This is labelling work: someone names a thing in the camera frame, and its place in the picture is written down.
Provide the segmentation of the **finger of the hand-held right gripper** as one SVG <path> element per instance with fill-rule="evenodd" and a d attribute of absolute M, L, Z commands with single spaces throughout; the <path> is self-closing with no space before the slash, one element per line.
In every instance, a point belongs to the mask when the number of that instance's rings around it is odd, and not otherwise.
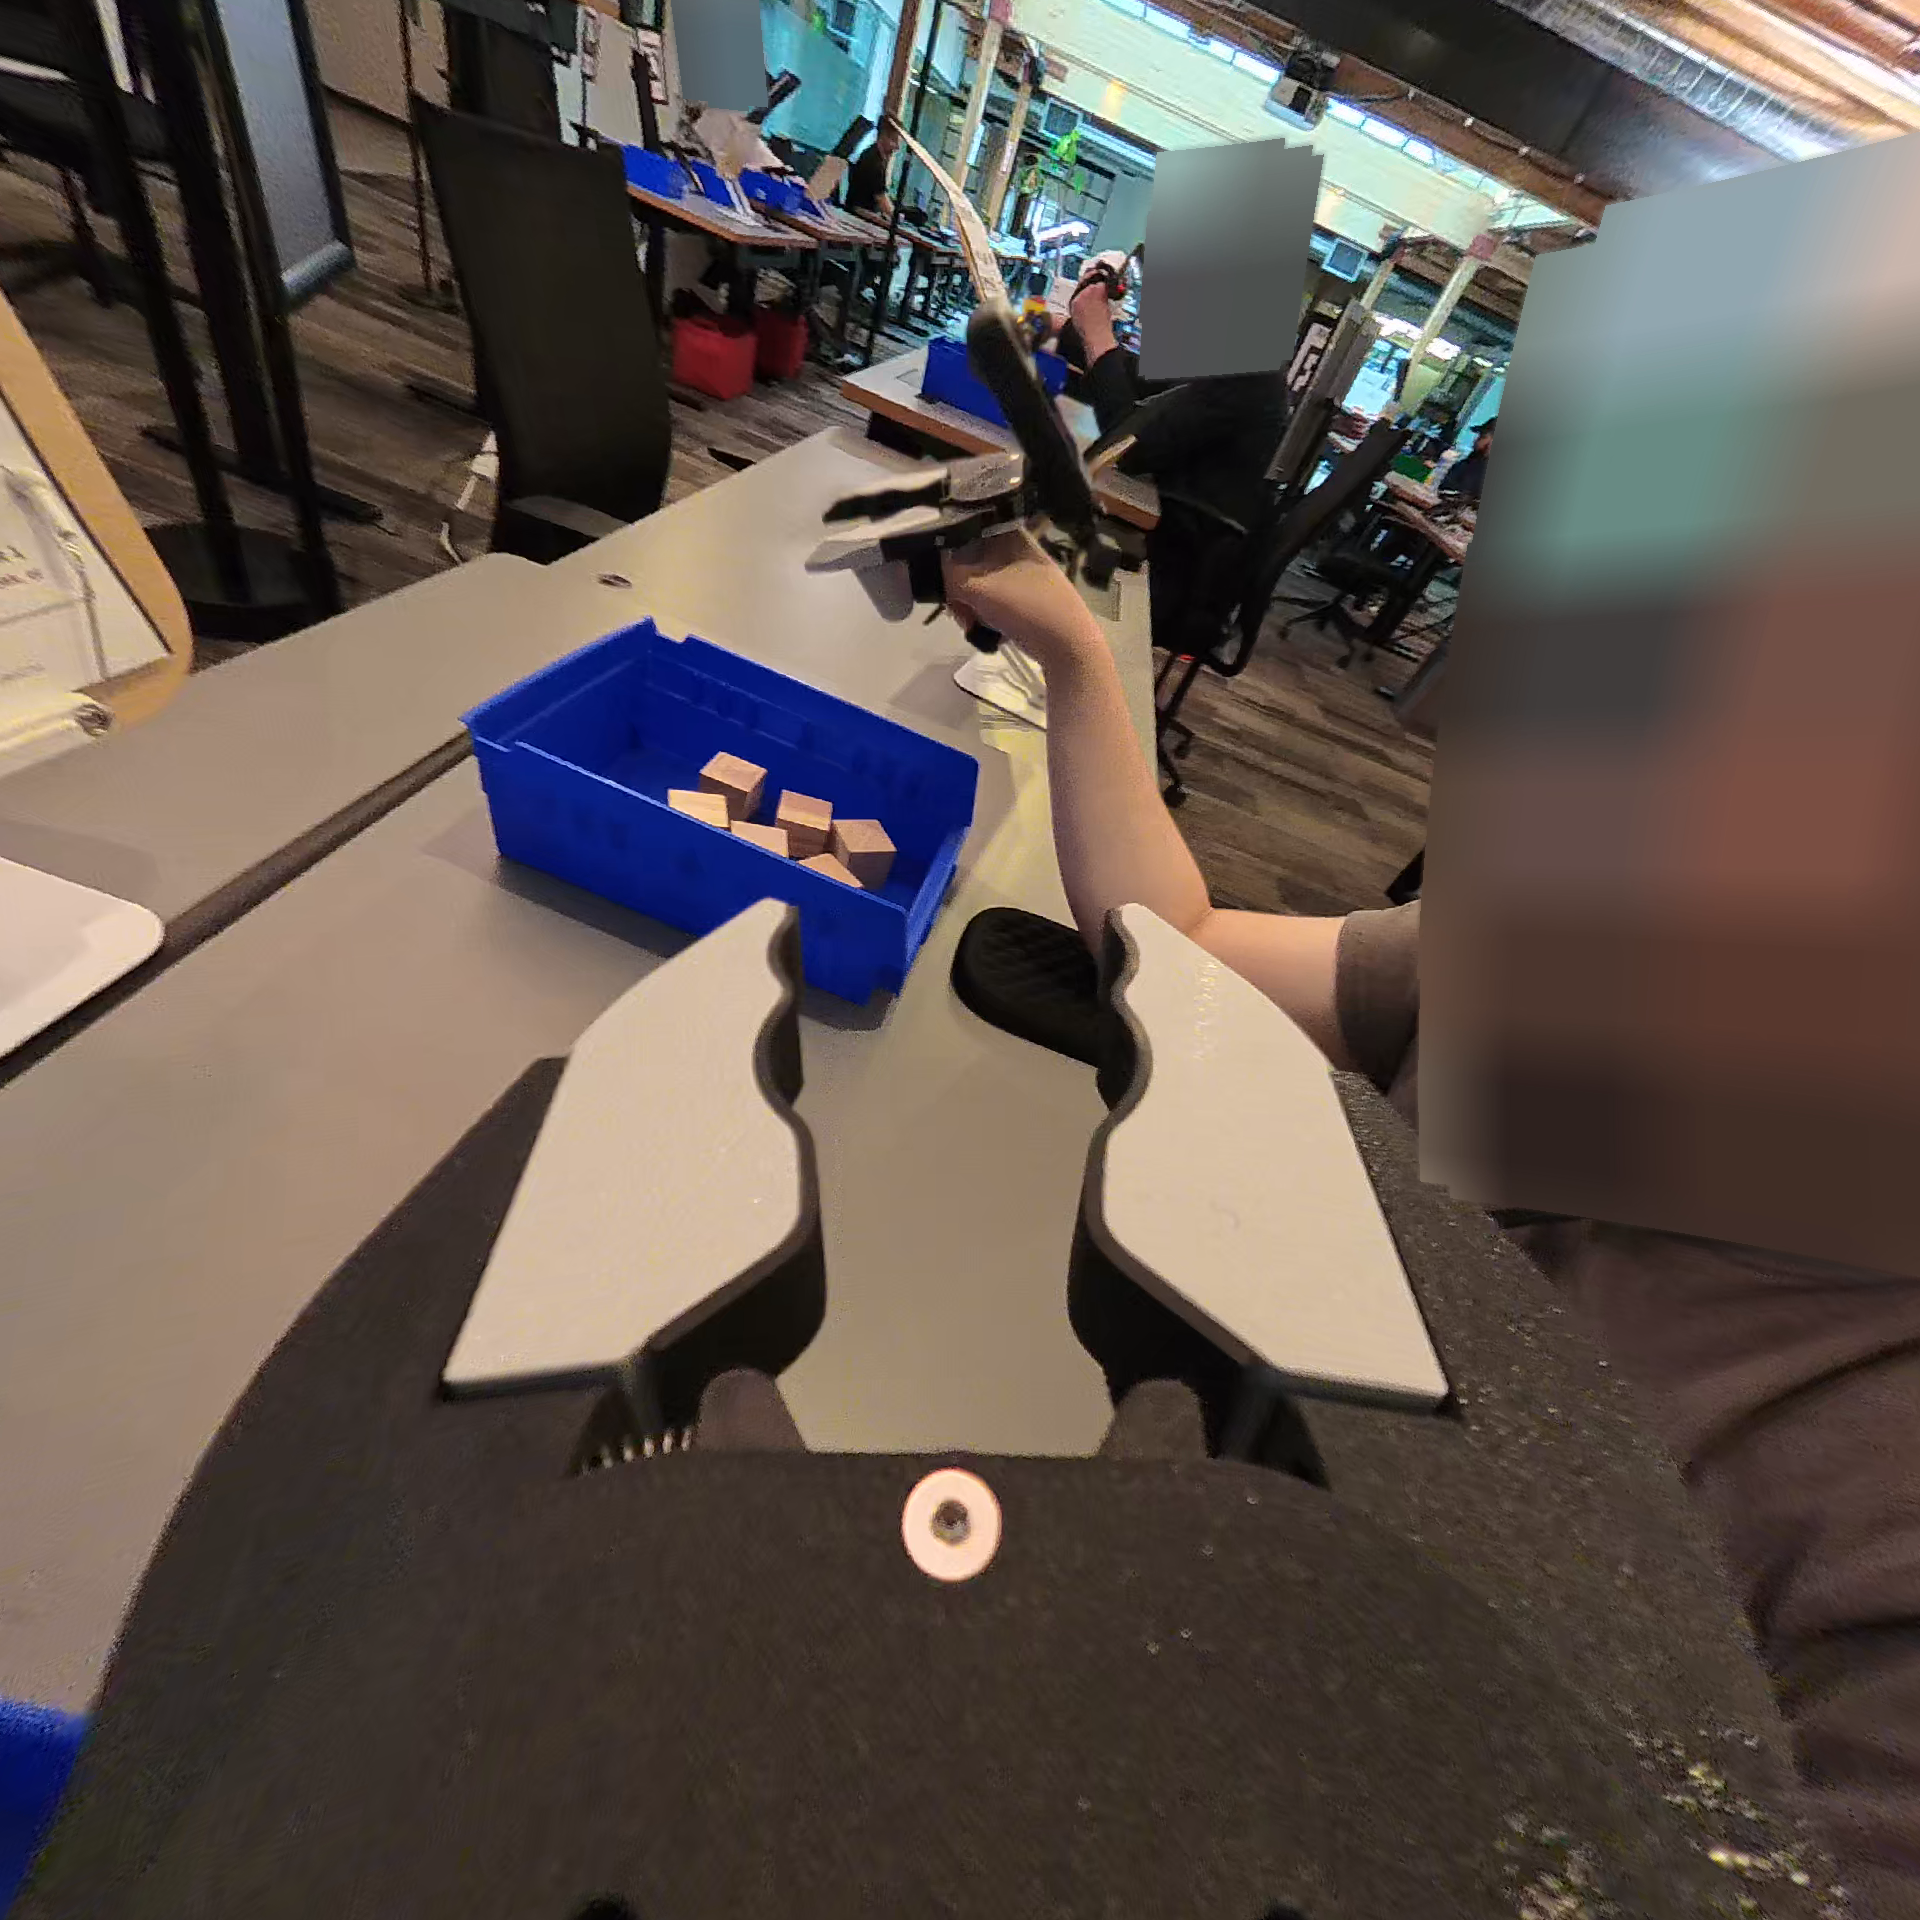
<path fill-rule="evenodd" d="M 885 476 L 836 499 L 822 514 L 828 531 L 908 529 L 932 521 L 1030 521 L 1040 497 L 1025 481 L 1024 454 L 973 453 Z"/>
<path fill-rule="evenodd" d="M 1024 514 L 1020 500 L 836 500 L 805 558 L 806 574 L 908 574 L 993 538 Z"/>

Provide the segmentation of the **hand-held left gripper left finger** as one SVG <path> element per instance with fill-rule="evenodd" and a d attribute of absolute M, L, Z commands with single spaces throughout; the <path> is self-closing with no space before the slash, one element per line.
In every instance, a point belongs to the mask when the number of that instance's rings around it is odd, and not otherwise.
<path fill-rule="evenodd" d="M 608 1388 L 657 1437 L 712 1378 L 796 1364 L 824 1321 L 800 987 L 800 913 L 764 898 L 589 1022 L 447 1349 L 453 1400 Z"/>

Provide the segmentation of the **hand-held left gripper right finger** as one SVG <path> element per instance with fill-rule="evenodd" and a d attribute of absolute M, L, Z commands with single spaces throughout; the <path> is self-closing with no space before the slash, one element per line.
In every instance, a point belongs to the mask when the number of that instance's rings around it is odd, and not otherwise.
<path fill-rule="evenodd" d="M 1321 1046 L 1145 905 L 1108 915 L 1072 1332 L 1112 1401 L 1187 1386 L 1261 1459 L 1303 1401 L 1433 1418 L 1452 1384 Z"/>

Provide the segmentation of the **pile of wooden cubes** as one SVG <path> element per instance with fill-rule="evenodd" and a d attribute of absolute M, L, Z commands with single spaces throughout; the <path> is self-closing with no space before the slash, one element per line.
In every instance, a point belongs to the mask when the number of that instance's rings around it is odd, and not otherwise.
<path fill-rule="evenodd" d="M 732 752 L 709 756 L 693 785 L 668 786 L 679 817 L 817 873 L 876 894 L 895 873 L 899 848 L 883 820 L 836 812 L 793 786 L 774 792 L 765 768 Z"/>

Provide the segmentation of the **person's right forearm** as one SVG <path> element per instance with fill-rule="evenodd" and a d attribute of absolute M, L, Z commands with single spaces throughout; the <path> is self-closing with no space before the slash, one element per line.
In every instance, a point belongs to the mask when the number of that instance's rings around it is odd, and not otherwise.
<path fill-rule="evenodd" d="M 1336 1019 L 1342 920 L 1220 907 L 1160 798 L 1123 698 L 1112 652 L 1072 588 L 1024 602 L 972 590 L 972 618 L 1030 653 L 1046 689 L 1046 801 L 1063 892 L 1097 944 L 1139 905 L 1272 1001 L 1336 1069 L 1353 1067 Z"/>

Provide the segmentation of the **person's right hand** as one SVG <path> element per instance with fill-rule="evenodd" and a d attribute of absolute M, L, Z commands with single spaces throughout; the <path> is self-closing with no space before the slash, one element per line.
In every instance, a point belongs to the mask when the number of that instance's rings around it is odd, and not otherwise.
<path fill-rule="evenodd" d="M 1041 664 L 1100 637 L 1068 571 L 1025 531 L 944 553 L 944 605 L 968 640 L 1013 643 Z"/>

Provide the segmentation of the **wooden desk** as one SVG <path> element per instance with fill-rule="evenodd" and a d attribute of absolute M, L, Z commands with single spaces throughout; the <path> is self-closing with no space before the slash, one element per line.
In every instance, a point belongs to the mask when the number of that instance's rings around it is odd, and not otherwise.
<path fill-rule="evenodd" d="M 909 269 L 958 267 L 958 245 L 925 228 L 880 227 L 817 202 L 820 217 L 765 217 L 747 204 L 737 180 L 683 158 L 704 185 L 699 204 L 668 204 L 629 189 L 639 232 L 639 267 L 657 334 L 668 334 L 664 243 L 672 233 L 704 241 L 723 260 L 727 312 L 745 315 L 759 276 L 785 276 L 811 328 L 808 352 L 822 366 L 869 366 L 889 329 L 895 262 Z"/>
<path fill-rule="evenodd" d="M 1016 451 L 1016 437 L 1006 422 L 920 395 L 924 369 L 925 350 L 920 347 L 839 380 L 839 394 L 870 418 L 870 441 L 942 462 Z M 1117 470 L 1116 464 L 1093 470 L 1093 494 L 1103 514 L 1141 532 L 1149 532 L 1160 520 L 1153 484 Z"/>

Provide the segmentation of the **black office chair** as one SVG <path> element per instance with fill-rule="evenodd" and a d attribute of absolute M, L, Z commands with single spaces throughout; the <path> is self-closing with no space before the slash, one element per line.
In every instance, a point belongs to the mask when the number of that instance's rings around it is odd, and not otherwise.
<path fill-rule="evenodd" d="M 1188 608 L 1172 632 L 1167 664 L 1156 677 L 1156 758 L 1160 796 L 1167 806 L 1174 809 L 1187 801 L 1177 758 L 1193 744 L 1193 733 L 1182 721 L 1191 685 L 1203 672 L 1213 672 L 1224 681 L 1243 672 L 1252 660 L 1264 618 L 1289 564 L 1336 517 L 1355 510 L 1371 494 L 1403 451 L 1406 440 L 1403 426 L 1376 421 L 1319 486 L 1291 506 L 1269 500 L 1247 532 L 1224 536 L 1206 550 L 1196 574 Z"/>

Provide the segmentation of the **black pole stand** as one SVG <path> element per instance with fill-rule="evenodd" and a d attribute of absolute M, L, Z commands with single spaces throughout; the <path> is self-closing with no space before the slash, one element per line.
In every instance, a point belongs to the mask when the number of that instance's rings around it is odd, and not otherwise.
<path fill-rule="evenodd" d="M 208 49 L 209 3 L 117 4 L 136 92 L 102 78 L 102 158 L 136 304 L 193 507 L 152 542 L 196 637 L 267 643 L 345 605 L 333 521 L 377 510 L 323 484 L 296 364 L 232 177 L 232 123 Z"/>

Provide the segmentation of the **grey panel screen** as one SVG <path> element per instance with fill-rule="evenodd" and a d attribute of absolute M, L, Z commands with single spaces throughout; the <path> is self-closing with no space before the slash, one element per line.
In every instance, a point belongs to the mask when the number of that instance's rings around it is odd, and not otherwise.
<path fill-rule="evenodd" d="M 279 314 L 296 314 L 351 266 L 345 189 L 304 3 L 209 3 L 208 49 L 231 116 L 232 177 L 261 228 Z"/>

